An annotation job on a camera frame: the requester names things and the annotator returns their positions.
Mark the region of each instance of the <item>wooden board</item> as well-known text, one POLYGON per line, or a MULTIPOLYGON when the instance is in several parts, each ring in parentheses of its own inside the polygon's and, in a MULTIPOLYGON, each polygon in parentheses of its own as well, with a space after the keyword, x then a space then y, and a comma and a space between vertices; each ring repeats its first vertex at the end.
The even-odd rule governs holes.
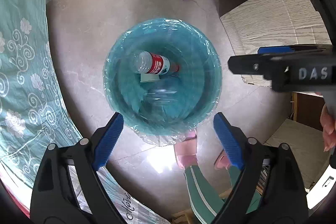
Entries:
POLYGON ((294 121, 322 131, 320 116, 324 106, 323 98, 296 92, 293 94, 294 121))
MULTIPOLYGON (((235 55, 260 47, 331 44, 322 18, 310 0, 248 0, 221 17, 235 55)), ((270 86, 260 75, 242 75, 249 84, 270 86)))
POLYGON ((290 146, 301 171, 304 186, 309 188, 329 156, 328 152, 323 152, 322 132, 286 119, 266 143, 278 147, 283 142, 290 146))

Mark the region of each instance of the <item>bed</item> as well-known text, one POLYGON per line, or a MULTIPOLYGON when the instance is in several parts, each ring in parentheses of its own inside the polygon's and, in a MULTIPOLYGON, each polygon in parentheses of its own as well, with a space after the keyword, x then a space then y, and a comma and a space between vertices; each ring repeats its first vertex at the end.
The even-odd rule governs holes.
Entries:
MULTIPOLYGON (((74 145, 82 136, 66 110, 53 68, 46 0, 0 0, 0 14, 0 179, 29 216, 46 147, 74 145)), ((80 207, 90 212, 76 171, 69 170, 80 207)), ((122 189, 105 167, 98 175, 127 223, 169 223, 122 189)))

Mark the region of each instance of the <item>tile floor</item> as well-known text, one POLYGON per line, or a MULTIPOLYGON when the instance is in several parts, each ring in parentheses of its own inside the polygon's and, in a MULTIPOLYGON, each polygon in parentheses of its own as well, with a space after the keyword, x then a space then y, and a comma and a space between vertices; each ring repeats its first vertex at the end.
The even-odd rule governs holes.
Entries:
MULTIPOLYGON (((51 0, 47 5, 50 47, 68 111, 84 136, 106 124, 113 111, 105 100, 102 68, 117 37, 136 23, 156 17, 179 18, 199 28, 214 44, 223 69, 218 111, 247 136, 264 142, 290 111, 288 94, 247 85, 232 75, 234 55, 218 15, 219 0, 51 0)), ((214 170, 221 145, 212 121, 198 127, 198 159, 218 193, 230 188, 225 170, 214 170)), ((135 198, 168 218, 190 208, 183 171, 172 146, 154 147, 124 128, 110 157, 110 172, 135 198)))

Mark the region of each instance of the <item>blue gripper pad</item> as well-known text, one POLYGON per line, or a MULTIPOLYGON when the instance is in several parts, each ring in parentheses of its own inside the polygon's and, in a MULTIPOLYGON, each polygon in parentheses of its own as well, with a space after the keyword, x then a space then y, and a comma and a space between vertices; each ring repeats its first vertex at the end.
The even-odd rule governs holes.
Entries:
POLYGON ((107 160, 109 159, 109 156, 124 128, 124 118, 120 113, 116 112, 111 120, 106 127, 98 129, 103 130, 102 133, 98 130, 95 132, 95 134, 102 135, 93 151, 94 161, 92 163, 92 168, 95 171, 107 163, 107 160))
POLYGON ((241 145, 237 140, 237 136, 235 136, 235 132, 232 131, 234 127, 230 125, 221 112, 218 112, 215 115, 213 119, 213 127, 231 164, 238 167, 239 170, 243 170, 245 165, 243 153, 241 145))

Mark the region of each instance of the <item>wood grain pattern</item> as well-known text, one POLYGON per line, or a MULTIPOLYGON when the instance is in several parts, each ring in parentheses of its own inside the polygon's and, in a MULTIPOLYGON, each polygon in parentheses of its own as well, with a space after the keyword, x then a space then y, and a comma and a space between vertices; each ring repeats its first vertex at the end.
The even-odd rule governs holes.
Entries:
MULTIPOLYGON (((310 0, 248 0, 221 17, 235 55, 260 47, 331 44, 322 18, 310 0)), ((243 75, 249 84, 270 86, 260 75, 243 75)))
POLYGON ((297 121, 297 93, 296 92, 292 92, 292 101, 294 102, 294 107, 293 107, 294 117, 293 117, 293 121, 296 122, 297 121))
POLYGON ((314 179, 314 183, 315 184, 319 181, 319 179, 322 177, 323 173, 328 168, 328 166, 329 166, 329 159, 330 159, 330 155, 328 155, 327 160, 325 161, 324 165, 322 166, 322 168, 320 169, 319 173, 315 177, 315 179, 314 179))
POLYGON ((283 142, 290 146, 301 171, 304 186, 309 188, 329 156, 327 152, 323 152, 322 132, 286 119, 267 140, 267 144, 274 147, 283 142))

